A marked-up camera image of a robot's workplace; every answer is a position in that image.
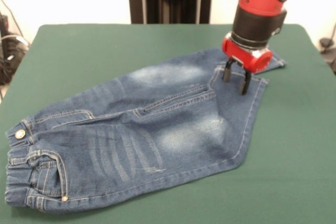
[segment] cable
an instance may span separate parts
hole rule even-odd
[[[13,18],[13,20],[14,20],[14,23],[15,23],[15,25],[16,25],[16,27],[17,27],[17,29],[19,30],[19,32],[20,32],[20,35],[23,37],[23,34],[22,34],[22,31],[21,31],[21,29],[20,29],[20,27],[19,27],[19,25],[17,24],[17,22],[16,22],[16,19],[15,19],[15,17],[14,17],[14,15],[13,15],[13,12],[12,12],[12,10],[6,5],[6,3],[5,3],[5,1],[4,0],[1,0],[1,2],[4,4],[4,6],[8,9],[8,11],[10,12],[10,14],[11,14],[11,16],[12,16],[12,18]]]
[[[0,85],[10,83],[29,48],[21,36],[8,36],[5,39],[8,39],[6,42],[7,57],[0,57]]]
[[[19,34],[9,34],[9,35],[6,35],[4,37],[1,37],[1,40],[8,39],[8,38],[15,38],[16,40],[25,44],[27,47],[30,47],[30,43],[24,37],[22,37]]]
[[[328,43],[328,45],[324,48],[324,50],[323,50],[323,52],[322,53],[325,53],[328,49],[329,49],[329,47],[332,45],[332,39],[334,38],[334,36],[335,36],[335,32],[336,32],[336,23],[335,23],[335,25],[334,25],[334,30],[332,31],[332,35],[331,35],[331,37],[330,37],[330,40],[329,40],[329,43]]]

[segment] pocket stitching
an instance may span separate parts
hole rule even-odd
[[[211,78],[210,78],[210,81],[209,81],[209,83],[208,83],[208,85],[211,87],[211,88],[213,88],[213,86],[214,86],[214,83],[217,81],[217,78],[218,78],[218,76],[219,76],[219,73],[220,73],[220,71],[222,70],[222,67],[223,67],[224,65],[217,65],[217,67],[215,68],[215,72],[213,73],[213,75],[211,76]]]
[[[42,155],[47,155],[50,158],[52,158],[53,160],[56,161],[57,164],[57,171],[59,173],[59,178],[60,178],[60,182],[61,182],[61,193],[63,196],[67,196],[68,195],[68,176],[67,176],[67,171],[66,171],[66,167],[65,167],[65,163],[62,159],[62,157],[51,150],[37,150],[37,151],[33,151],[31,152],[26,159],[30,159],[34,156],[42,156]]]
[[[35,183],[35,176],[36,176],[36,169],[33,170],[32,181],[31,181],[31,184],[34,186],[34,188],[37,187],[37,183]]]
[[[42,191],[41,189],[38,189],[38,188],[34,188],[34,189],[37,190],[39,193],[48,194],[48,195],[45,195],[45,196],[49,196],[49,197],[60,197],[60,196],[62,196],[61,191]]]
[[[48,169],[47,169],[47,174],[46,174],[46,177],[45,177],[45,179],[44,179],[43,189],[42,189],[42,193],[43,193],[43,194],[45,193],[46,182],[47,182],[47,178],[48,178],[49,170],[50,170],[50,167],[48,167]]]
[[[170,102],[170,101],[173,101],[174,99],[178,99],[184,95],[187,95],[187,94],[190,94],[192,92],[195,92],[195,91],[198,91],[198,90],[201,90],[203,88],[206,88],[207,85],[201,85],[201,86],[198,86],[197,88],[192,88],[192,89],[189,89],[187,91],[184,91],[182,93],[179,93],[179,94],[175,94],[175,95],[171,95],[167,98],[164,98],[164,99],[161,99],[160,101],[157,101],[157,102],[154,102],[146,107],[144,107],[143,109],[144,110],[151,110],[153,108],[156,108],[164,103],[167,103],[167,102]]]
[[[200,95],[198,95],[196,97],[187,99],[187,100],[185,100],[183,102],[179,102],[179,103],[173,104],[171,106],[168,106],[167,108],[164,108],[164,109],[161,109],[161,110],[157,110],[157,111],[151,112],[151,113],[146,114],[146,115],[141,115],[139,113],[139,109],[134,110],[133,113],[137,117],[143,118],[143,117],[149,116],[149,115],[156,115],[156,114],[167,112],[167,111],[174,111],[174,110],[179,109],[179,108],[183,108],[183,107],[186,107],[186,106],[190,106],[190,105],[193,105],[193,104],[197,104],[199,102],[203,102],[203,101],[209,100],[209,99],[211,99],[213,97],[216,97],[216,92],[214,90],[208,90],[204,94],[200,94]]]
[[[82,114],[82,113],[85,113],[87,115],[89,115],[89,118],[90,119],[93,119],[95,118],[93,115],[92,115],[92,112],[91,111],[88,111],[88,110],[73,110],[73,111],[68,111],[68,112],[63,112],[63,113],[58,113],[58,114],[53,114],[53,115],[50,115],[50,116],[46,116],[44,118],[40,118],[38,120],[30,120],[28,121],[29,123],[30,122],[34,122],[36,124],[39,124],[39,123],[43,123],[44,121],[47,121],[49,119],[55,119],[55,118],[64,118],[64,117],[67,117],[67,116],[70,116],[70,115],[75,115],[75,114]]]
[[[52,168],[57,166],[57,162],[56,161],[46,161],[46,162],[42,162],[39,166],[39,168]]]
[[[41,171],[40,171],[39,174],[38,174],[38,179],[37,179],[37,181],[36,181],[36,185],[35,185],[36,188],[38,188],[38,185],[39,185],[38,182],[40,181],[40,178],[41,178]]]

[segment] elastic waistband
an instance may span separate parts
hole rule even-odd
[[[6,137],[11,149],[8,152],[6,166],[5,201],[11,206],[25,207],[31,189],[30,177],[33,171],[27,163],[27,155],[31,146],[28,128],[23,122],[20,122],[6,132]]]

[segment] blue denim jeans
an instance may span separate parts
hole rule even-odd
[[[103,208],[238,167],[267,80],[209,49],[120,76],[43,108],[6,133],[5,200],[63,214]],[[274,56],[267,70],[284,66]]]

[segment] seam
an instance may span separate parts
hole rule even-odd
[[[48,194],[47,196],[54,196],[54,197],[60,197],[62,196],[62,192],[60,191],[42,191],[41,189],[38,189],[38,188],[34,188],[35,190],[37,190],[39,193],[42,193],[42,194]]]
[[[245,124],[244,133],[243,133],[243,137],[242,137],[242,142],[241,142],[241,144],[240,144],[240,146],[239,146],[239,149],[238,149],[237,153],[236,153],[233,157],[228,158],[228,159],[225,159],[225,160],[222,160],[222,161],[220,161],[220,162],[217,162],[217,163],[214,163],[214,164],[211,164],[211,165],[208,165],[208,166],[198,167],[198,168],[193,169],[193,170],[188,170],[188,171],[184,171],[184,172],[181,172],[181,173],[172,174],[172,175],[169,175],[169,176],[165,176],[165,177],[157,178],[157,179],[154,179],[154,180],[151,180],[151,181],[142,183],[142,184],[138,184],[138,185],[136,185],[136,186],[130,187],[130,188],[125,189],[125,190],[122,190],[122,191],[114,191],[114,192],[109,193],[109,194],[97,195],[97,196],[92,196],[92,197],[70,199],[70,200],[68,200],[68,201],[80,201],[80,200],[85,200],[85,199],[91,199],[91,198],[97,198],[97,197],[102,197],[102,196],[109,196],[109,195],[113,195],[113,194],[123,193],[123,192],[125,192],[125,191],[132,190],[132,189],[134,189],[134,188],[143,186],[143,185],[148,184],[148,183],[152,183],[152,182],[155,182],[155,181],[158,181],[158,180],[166,179],[167,177],[176,176],[176,175],[184,174],[184,173],[190,173],[190,172],[193,172],[193,171],[198,170],[198,169],[203,169],[203,168],[207,168],[207,167],[212,167],[212,166],[215,166],[215,165],[224,163],[224,162],[226,162],[226,161],[228,161],[228,160],[235,159],[235,158],[237,157],[237,155],[240,153],[241,147],[242,147],[243,142],[244,142],[244,140],[245,140],[245,133],[246,133],[247,125],[248,125],[248,122],[249,122],[249,120],[250,120],[250,117],[251,117],[251,113],[252,113],[254,104],[255,104],[256,99],[257,99],[257,97],[258,97],[260,87],[261,87],[261,82],[260,82],[260,84],[259,84],[259,87],[258,87],[258,89],[257,89],[257,91],[256,91],[256,95],[255,95],[255,97],[254,97],[254,100],[253,100],[252,105],[251,105],[250,110],[249,110],[249,115],[248,115],[248,117],[247,117],[247,121],[246,121],[246,124]],[[59,200],[49,199],[49,198],[45,198],[45,200],[51,200],[51,201],[55,201],[55,202],[60,202]]]
[[[282,61],[279,61],[277,58],[273,57],[273,59],[275,59],[275,61],[278,62],[282,67],[285,65]]]
[[[64,167],[64,176],[65,176],[65,186],[66,186],[66,190],[65,191],[63,191],[63,194],[64,194],[64,196],[67,196],[68,195],[68,181],[67,181],[67,171],[66,171],[66,168],[65,168],[65,164],[64,164],[64,161],[63,161],[63,159],[62,159],[62,157],[59,155],[59,154],[57,154],[57,153],[55,153],[55,152],[53,152],[53,151],[50,151],[50,150],[44,150],[43,152],[50,152],[50,153],[53,153],[53,154],[55,154],[59,159],[60,159],[60,161],[62,162],[62,165],[63,165],[63,167]],[[57,158],[54,156],[54,159],[56,160],[56,163],[57,163],[57,169],[58,169],[58,172],[60,173],[60,176],[59,176],[59,178],[60,178],[60,180],[61,180],[61,187],[64,187],[64,185],[63,185],[63,176],[62,176],[62,169],[61,169],[61,167],[60,167],[60,165],[59,165],[59,162],[57,162]]]
[[[38,179],[37,179],[37,182],[36,182],[36,187],[38,187],[38,185],[39,185],[39,182],[40,182],[40,178],[41,178],[41,171],[39,171],[39,173],[38,173]]]
[[[261,82],[260,82],[260,84],[259,84],[259,86],[258,86],[258,89],[257,89],[257,91],[256,91],[256,95],[254,96],[254,99],[253,99],[251,108],[250,108],[249,113],[248,113],[248,116],[247,116],[247,120],[246,120],[245,128],[244,128],[244,131],[243,131],[243,138],[242,138],[242,142],[240,143],[239,149],[238,149],[237,153],[236,153],[233,157],[231,157],[230,159],[227,159],[227,160],[234,159],[234,158],[235,158],[236,156],[238,156],[239,153],[240,153],[240,149],[241,149],[241,147],[242,147],[242,145],[243,145],[243,143],[244,143],[244,141],[245,141],[245,133],[246,133],[247,125],[248,125],[248,122],[250,121],[250,117],[251,117],[251,115],[252,115],[252,110],[253,110],[255,101],[256,101],[256,99],[257,99],[257,97],[258,97],[258,94],[259,94],[260,86],[261,86]]]
[[[27,162],[25,157],[13,157],[10,159],[10,164],[12,166],[25,164]]]
[[[217,65],[217,67],[215,68],[215,72],[214,74],[212,75],[212,77],[210,78],[210,81],[209,81],[209,86],[212,88],[214,83],[216,82],[217,78],[218,78],[218,75],[219,75],[219,72],[220,70],[222,69],[224,65]]]
[[[219,68],[219,71],[225,71],[225,68]],[[231,72],[231,74],[233,74],[235,76],[245,77],[244,74],[238,73],[238,72]],[[263,78],[257,79],[257,78],[251,77],[251,80],[256,81],[256,82],[263,82],[265,84],[268,84],[268,82],[265,79],[263,79]]]
[[[170,101],[172,101],[174,99],[178,99],[178,98],[180,98],[180,97],[182,97],[184,95],[190,94],[190,93],[198,91],[198,90],[202,90],[202,89],[206,88],[206,86],[207,85],[201,85],[201,86],[198,86],[197,88],[192,88],[192,89],[189,89],[189,90],[184,91],[182,93],[171,95],[171,96],[169,96],[167,98],[161,99],[160,101],[154,102],[154,103],[152,103],[152,104],[144,107],[143,109],[144,110],[151,110],[153,108],[156,108],[156,107],[160,106],[163,103],[170,102]]]
[[[31,184],[32,184],[34,187],[36,187],[36,184],[37,184],[37,183],[35,183],[35,176],[36,176],[36,169],[33,170],[33,178],[32,178],[32,181],[31,181]]]
[[[42,162],[39,168],[52,168],[55,166],[57,166],[56,161],[47,161],[47,162]]]
[[[28,193],[28,197],[27,197],[27,204],[26,205],[28,205],[28,206],[31,206],[31,198],[32,198],[32,194],[33,194],[33,189],[30,189],[29,190],[29,193]]]
[[[47,169],[46,177],[45,177],[45,179],[44,179],[43,189],[42,189],[42,194],[45,193],[44,190],[45,190],[45,188],[46,188],[46,182],[47,182],[47,178],[48,178],[49,170],[50,170],[50,167]]]
[[[35,197],[40,197],[40,198],[44,198],[44,200],[50,200],[50,201],[55,201],[55,202],[60,203],[60,200],[56,200],[56,199],[49,199],[49,198],[41,197],[41,196],[37,196],[37,195],[28,196],[28,198],[35,198]]]
[[[54,114],[54,115],[50,115],[50,116],[46,116],[44,118],[40,118],[38,120],[30,120],[28,122],[34,122],[36,124],[45,122],[49,119],[54,119],[54,118],[63,118],[69,115],[75,115],[75,114],[80,114],[80,113],[86,113],[89,115],[90,119],[93,119],[94,116],[92,115],[91,111],[88,110],[74,110],[74,111],[69,111],[69,112],[64,112],[64,113],[58,113],[58,114]]]
[[[142,117],[142,115],[140,115],[140,113],[139,113],[139,110],[138,109],[135,109],[135,110],[133,110],[133,113],[137,116],[137,117],[139,117],[139,118],[141,118]]]
[[[50,129],[53,130],[57,127],[61,127],[61,126],[64,126],[64,125],[67,125],[67,124],[70,124],[70,123],[79,123],[79,122],[85,122],[85,121],[89,121],[91,119],[84,119],[84,120],[77,120],[77,121],[70,121],[70,122],[66,122],[66,123],[61,123],[61,124],[58,124],[58,125],[55,125],[53,127],[51,127]]]
[[[45,206],[44,206],[45,199],[44,199],[44,197],[41,197],[41,198],[42,198],[42,202],[41,202],[41,211],[42,211],[42,212],[46,212],[46,211],[45,211]]]
[[[28,122],[27,120],[23,120],[23,123],[24,123],[24,124],[26,125],[26,127],[28,128],[30,142],[31,142],[32,144],[34,144],[33,134],[32,134],[32,129],[30,128],[29,122]]]
[[[39,206],[39,201],[40,201],[41,197],[36,197],[36,208],[39,210],[40,206]]]
[[[149,114],[146,114],[146,115],[140,115],[138,110],[134,110],[133,113],[139,117],[139,118],[143,118],[145,116],[149,116],[149,115],[156,115],[156,114],[160,114],[162,112],[167,112],[167,111],[173,111],[173,110],[176,110],[176,109],[179,109],[179,108],[183,108],[185,106],[190,106],[190,105],[193,105],[193,104],[197,104],[199,102],[203,102],[203,101],[206,101],[206,100],[209,100],[213,97],[216,96],[216,92],[215,91],[208,91],[206,94],[199,94],[198,96],[196,97],[193,97],[193,98],[190,98],[190,99],[187,99],[183,102],[180,102],[180,103],[177,103],[177,104],[174,104],[172,106],[169,106],[165,109],[161,109],[161,110],[158,110],[158,111],[154,111],[154,112],[150,112]]]
[[[206,100],[211,99],[211,98],[213,98],[215,96],[216,96],[215,91],[211,91],[210,93],[202,94],[202,95],[199,95],[197,97],[194,97],[194,98],[185,100],[183,102],[177,103],[175,105],[172,105],[172,106],[170,106],[168,108],[155,111],[155,112],[151,113],[151,115],[152,114],[166,112],[166,111],[173,111],[173,110],[176,110],[176,109],[179,109],[179,108],[183,108],[185,106],[189,106],[189,105],[192,105],[192,104],[196,104],[196,103],[199,103],[199,102],[206,101]]]
[[[41,203],[43,202],[43,198],[42,198],[42,197],[38,197],[38,199],[40,199],[40,200],[39,200],[39,203],[40,203],[40,204],[39,204],[39,206],[38,206],[38,209],[39,209],[40,211],[42,211],[42,204],[41,204]]]
[[[122,112],[116,112],[116,113],[112,113],[112,114],[101,115],[101,116],[97,116],[95,119],[110,118],[112,116],[121,115],[122,113],[129,112],[129,111],[132,111],[132,110],[126,110],[126,111],[122,111]]]

